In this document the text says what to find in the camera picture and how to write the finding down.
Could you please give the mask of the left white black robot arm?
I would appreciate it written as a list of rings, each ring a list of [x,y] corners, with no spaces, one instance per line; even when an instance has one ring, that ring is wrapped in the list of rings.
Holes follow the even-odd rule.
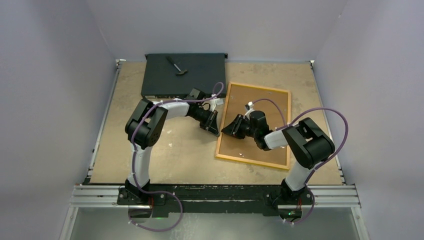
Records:
[[[131,143],[132,159],[130,173],[125,181],[125,190],[138,205],[149,199],[149,165],[153,146],[158,142],[165,121],[176,117],[191,117],[199,122],[199,127],[218,137],[216,102],[220,99],[213,93],[210,97],[197,89],[185,99],[150,101],[143,98],[129,118],[125,132]]]

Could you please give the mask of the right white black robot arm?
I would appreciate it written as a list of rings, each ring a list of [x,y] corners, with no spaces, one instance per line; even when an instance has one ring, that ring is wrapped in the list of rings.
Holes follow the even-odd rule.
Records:
[[[263,151],[286,146],[291,149],[296,162],[280,188],[280,197],[288,204],[298,200],[306,190],[313,169],[336,151],[334,142],[309,117],[294,126],[271,130],[265,113],[254,110],[248,116],[238,114],[221,132],[236,139],[251,137]]]

